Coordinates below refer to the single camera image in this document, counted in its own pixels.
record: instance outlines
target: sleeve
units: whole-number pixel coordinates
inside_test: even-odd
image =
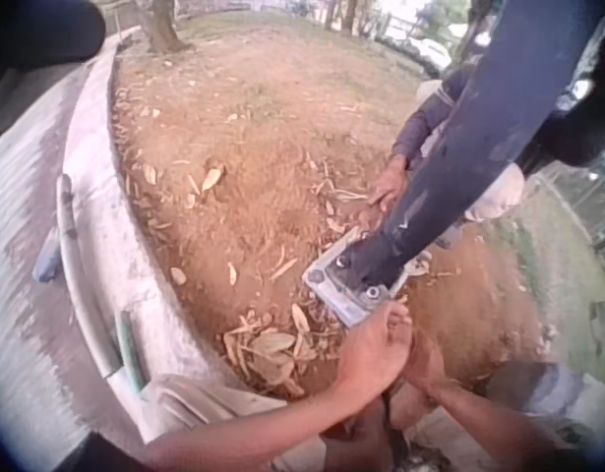
[[[392,155],[406,156],[407,168],[411,167],[411,161],[421,158],[420,148],[433,130],[449,118],[473,71],[474,64],[462,64],[404,122],[392,146]]]

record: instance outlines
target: dirt ground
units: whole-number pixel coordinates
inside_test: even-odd
[[[274,15],[213,15],[181,34],[193,49],[155,57],[137,43],[119,58],[114,131],[135,214],[169,278],[172,267],[185,274],[177,294],[222,355],[221,335],[240,316],[254,311],[262,327],[294,332],[299,304],[321,349],[294,376],[317,391],[334,376],[341,333],[301,274],[351,225],[358,203],[340,190],[365,194],[419,78],[355,41]],[[198,195],[213,168],[223,176]],[[449,374],[467,384],[511,356],[535,355],[539,323],[515,259],[489,249],[476,227],[452,251],[434,251],[432,275],[409,281],[406,294]]]

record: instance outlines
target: white cloth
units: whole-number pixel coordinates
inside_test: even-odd
[[[141,434],[145,443],[159,436],[286,406],[286,401],[186,377],[160,376],[141,392]],[[264,470],[321,472],[326,445],[310,438],[266,464]]]

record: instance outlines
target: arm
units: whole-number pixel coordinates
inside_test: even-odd
[[[556,448],[551,436],[526,416],[464,390],[444,373],[440,348],[423,332],[404,371],[408,382],[437,400],[495,459],[519,465]]]
[[[354,415],[403,368],[411,343],[406,309],[388,303],[350,330],[334,385],[283,408],[170,434],[148,446],[156,470],[246,470]]]
[[[449,118],[474,67],[472,63],[462,64],[404,122],[392,146],[389,163],[372,184],[370,207],[378,205],[381,212],[387,212],[407,188],[405,170],[413,170],[422,161],[420,148],[433,130]]]

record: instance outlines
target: car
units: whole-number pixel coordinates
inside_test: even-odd
[[[426,37],[424,39],[415,39],[410,37],[407,39],[407,43],[410,48],[417,51],[429,75],[431,75],[431,72],[428,69],[432,68],[436,71],[436,75],[440,76],[453,61],[447,48],[433,39]]]

